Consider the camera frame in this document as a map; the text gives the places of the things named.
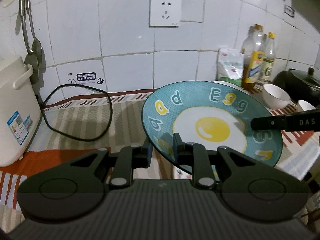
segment qr code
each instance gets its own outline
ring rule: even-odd
[[[20,117],[20,116],[18,116],[18,117],[16,118],[16,122],[17,122],[17,125],[20,126],[20,124],[22,123],[22,120],[21,120],[21,117]]]

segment pot lid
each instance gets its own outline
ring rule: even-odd
[[[320,79],[316,78],[313,75],[313,72],[314,72],[313,68],[310,67],[308,69],[308,72],[305,72],[305,71],[302,71],[302,70],[295,70],[295,69],[289,69],[289,71],[295,77],[299,78],[301,81],[303,81],[308,86],[320,90]]]

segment egg white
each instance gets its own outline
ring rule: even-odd
[[[221,142],[212,142],[200,137],[196,131],[196,123],[204,117],[216,117],[227,123],[229,137]],[[182,111],[172,124],[173,133],[178,132],[184,142],[195,142],[205,146],[208,150],[217,150],[219,146],[228,146],[243,153],[247,147],[244,135],[244,123],[229,112],[211,106],[196,106]]]

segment teal plate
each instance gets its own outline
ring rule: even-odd
[[[184,81],[152,93],[142,109],[142,123],[153,146],[179,166],[172,150],[172,135],[196,142],[206,149],[228,146],[258,161],[275,166],[282,152],[279,130],[253,131],[250,121],[271,116],[256,99],[226,85]],[[191,173],[190,166],[179,166]]]

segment plastic bag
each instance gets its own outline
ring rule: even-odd
[[[220,49],[217,78],[241,87],[243,54],[238,49]]]

